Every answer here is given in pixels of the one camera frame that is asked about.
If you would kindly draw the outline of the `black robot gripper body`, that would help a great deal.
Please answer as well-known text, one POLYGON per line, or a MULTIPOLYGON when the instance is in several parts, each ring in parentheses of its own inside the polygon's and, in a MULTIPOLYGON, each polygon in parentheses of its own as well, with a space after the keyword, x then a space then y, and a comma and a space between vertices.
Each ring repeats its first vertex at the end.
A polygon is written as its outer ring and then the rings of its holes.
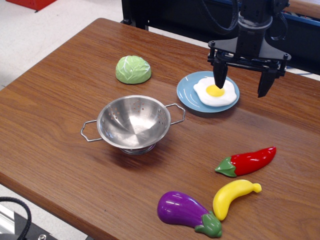
POLYGON ((214 60, 218 58, 225 61, 227 67, 274 72, 277 77, 283 77, 291 56, 271 46, 265 40, 266 31, 272 22, 273 17, 270 15, 262 22, 240 15, 237 22, 238 37, 210 41, 208 61, 214 67, 214 60))

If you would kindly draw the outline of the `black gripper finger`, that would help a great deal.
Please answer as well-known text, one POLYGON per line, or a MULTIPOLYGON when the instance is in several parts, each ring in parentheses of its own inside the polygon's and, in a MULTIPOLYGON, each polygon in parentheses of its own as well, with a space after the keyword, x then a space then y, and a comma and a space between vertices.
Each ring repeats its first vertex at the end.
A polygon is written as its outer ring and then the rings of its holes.
POLYGON ((265 97, 268 91, 270 90, 271 86, 275 81, 275 73, 274 72, 262 72, 259 86, 258 86, 258 97, 262 98, 265 97))
POLYGON ((214 75, 215 85, 219 89, 223 88, 226 81, 227 73, 228 73, 227 63, 224 60, 215 58, 213 62, 213 75, 214 75))

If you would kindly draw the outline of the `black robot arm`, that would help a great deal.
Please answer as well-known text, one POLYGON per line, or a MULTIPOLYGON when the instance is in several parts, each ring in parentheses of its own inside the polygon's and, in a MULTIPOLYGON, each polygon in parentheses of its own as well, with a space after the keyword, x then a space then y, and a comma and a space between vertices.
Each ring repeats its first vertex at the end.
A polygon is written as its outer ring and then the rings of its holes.
POLYGON ((235 2, 235 23, 238 35, 233 39, 212 40, 208 43, 208 62, 213 66, 213 76, 218 88, 223 88, 228 67, 261 73, 257 94, 264 97, 275 79, 286 73, 291 55, 270 44, 265 39, 273 18, 284 19, 282 10, 289 6, 287 0, 243 0, 235 2))

